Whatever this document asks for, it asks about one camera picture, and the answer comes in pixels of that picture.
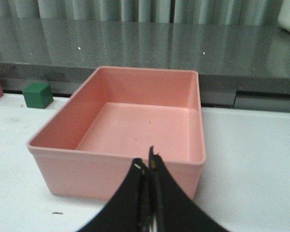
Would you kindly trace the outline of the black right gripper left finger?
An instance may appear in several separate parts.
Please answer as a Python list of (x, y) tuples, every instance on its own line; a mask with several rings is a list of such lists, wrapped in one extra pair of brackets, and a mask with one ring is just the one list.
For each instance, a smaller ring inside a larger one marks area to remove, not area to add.
[(142, 159), (132, 160), (122, 184), (104, 208), (79, 231), (147, 232), (149, 230), (149, 173)]

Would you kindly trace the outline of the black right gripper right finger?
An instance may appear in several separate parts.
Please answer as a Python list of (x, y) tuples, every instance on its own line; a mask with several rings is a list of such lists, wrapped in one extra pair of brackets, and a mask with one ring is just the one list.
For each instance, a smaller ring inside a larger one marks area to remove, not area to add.
[(149, 184), (157, 232), (226, 232), (184, 193), (153, 146), (149, 148)]

